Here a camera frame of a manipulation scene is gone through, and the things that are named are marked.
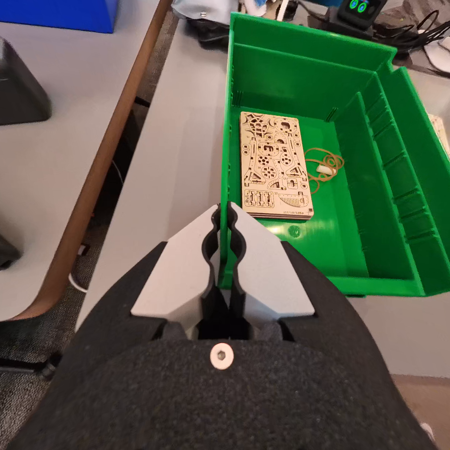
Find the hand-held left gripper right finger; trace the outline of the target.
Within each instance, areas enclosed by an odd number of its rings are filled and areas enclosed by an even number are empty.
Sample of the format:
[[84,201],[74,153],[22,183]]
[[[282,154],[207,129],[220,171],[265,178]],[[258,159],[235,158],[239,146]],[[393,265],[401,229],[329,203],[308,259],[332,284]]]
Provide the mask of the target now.
[[284,320],[315,314],[283,242],[236,203],[227,205],[235,256],[229,299],[231,339],[294,339]]

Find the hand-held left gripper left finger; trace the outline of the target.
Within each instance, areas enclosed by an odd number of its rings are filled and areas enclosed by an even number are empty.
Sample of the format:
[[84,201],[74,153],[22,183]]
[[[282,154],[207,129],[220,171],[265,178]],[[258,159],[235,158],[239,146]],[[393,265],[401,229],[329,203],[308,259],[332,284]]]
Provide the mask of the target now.
[[217,286],[221,207],[213,205],[167,242],[131,313],[165,319],[162,339],[229,339],[229,309]]

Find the stack of wooden puzzle sheets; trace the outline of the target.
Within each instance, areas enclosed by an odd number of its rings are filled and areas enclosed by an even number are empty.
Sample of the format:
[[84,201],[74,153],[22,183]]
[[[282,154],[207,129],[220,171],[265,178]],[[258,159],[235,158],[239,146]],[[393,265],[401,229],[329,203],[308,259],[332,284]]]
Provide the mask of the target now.
[[297,118],[240,112],[242,209],[255,218],[314,215]]

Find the green plastic bin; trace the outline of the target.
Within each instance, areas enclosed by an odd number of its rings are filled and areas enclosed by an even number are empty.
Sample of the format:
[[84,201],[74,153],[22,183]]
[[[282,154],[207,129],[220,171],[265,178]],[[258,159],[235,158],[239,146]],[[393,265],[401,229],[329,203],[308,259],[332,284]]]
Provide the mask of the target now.
[[449,292],[449,158],[396,50],[233,13],[221,202],[242,206],[241,112],[295,117],[306,150],[344,166],[308,221],[259,222],[345,295]]

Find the grey desk with wooden edge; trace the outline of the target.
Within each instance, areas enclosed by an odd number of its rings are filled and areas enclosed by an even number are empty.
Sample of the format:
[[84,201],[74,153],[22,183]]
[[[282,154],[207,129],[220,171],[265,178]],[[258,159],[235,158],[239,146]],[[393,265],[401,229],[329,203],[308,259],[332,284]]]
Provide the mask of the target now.
[[1,321],[60,299],[171,1],[120,1],[101,34],[1,23],[50,97],[52,117],[1,127]]

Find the tan rubber bands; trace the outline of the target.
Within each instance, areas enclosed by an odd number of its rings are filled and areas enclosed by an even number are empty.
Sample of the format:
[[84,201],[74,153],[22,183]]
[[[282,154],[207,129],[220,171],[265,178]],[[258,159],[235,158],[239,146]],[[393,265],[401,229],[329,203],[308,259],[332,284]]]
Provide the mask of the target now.
[[[316,155],[317,153],[322,153],[323,158],[321,160],[319,160],[319,159],[307,157],[307,155],[310,153],[312,153],[313,155]],[[334,154],[334,153],[330,152],[329,150],[317,148],[317,147],[313,147],[313,148],[307,149],[305,151],[305,162],[306,162],[306,164],[312,164],[312,163],[316,164],[316,169],[317,169],[318,165],[323,164],[325,166],[334,167],[337,170],[337,172],[334,176],[328,176],[325,174],[321,174],[321,173],[318,173],[317,171],[315,171],[315,173],[312,173],[309,170],[307,170],[308,181],[310,183],[310,190],[311,190],[312,195],[315,194],[320,189],[321,184],[332,180],[338,174],[340,169],[343,168],[343,166],[345,164],[344,159],[340,155]]]

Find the black chair base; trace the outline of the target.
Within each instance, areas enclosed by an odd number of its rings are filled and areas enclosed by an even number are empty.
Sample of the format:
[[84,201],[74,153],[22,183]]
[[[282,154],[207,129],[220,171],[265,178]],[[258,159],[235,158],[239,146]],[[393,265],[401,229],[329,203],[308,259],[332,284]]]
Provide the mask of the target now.
[[45,361],[28,362],[12,359],[0,359],[1,372],[18,374],[35,374],[44,380],[53,379],[63,355],[59,352],[51,354]]

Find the black plastic device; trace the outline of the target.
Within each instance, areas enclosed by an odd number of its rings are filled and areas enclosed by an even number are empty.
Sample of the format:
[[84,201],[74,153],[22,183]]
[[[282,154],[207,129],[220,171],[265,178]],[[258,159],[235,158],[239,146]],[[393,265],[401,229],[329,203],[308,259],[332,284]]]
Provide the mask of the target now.
[[51,101],[12,45],[0,39],[0,125],[47,121]]

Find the grey blue bag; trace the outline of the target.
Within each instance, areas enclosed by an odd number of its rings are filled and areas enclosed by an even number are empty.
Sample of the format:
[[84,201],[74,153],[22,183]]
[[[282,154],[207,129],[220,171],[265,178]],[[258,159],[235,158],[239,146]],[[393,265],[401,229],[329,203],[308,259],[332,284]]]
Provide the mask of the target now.
[[174,0],[172,11],[187,23],[188,33],[201,48],[225,51],[229,44],[231,13],[237,12],[238,0]]

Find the blue plastic bin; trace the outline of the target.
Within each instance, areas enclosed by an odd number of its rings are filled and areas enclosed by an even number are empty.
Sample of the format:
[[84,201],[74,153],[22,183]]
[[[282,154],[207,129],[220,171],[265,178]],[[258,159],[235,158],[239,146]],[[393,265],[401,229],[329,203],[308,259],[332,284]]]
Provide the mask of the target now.
[[0,21],[113,33],[117,0],[2,0]]

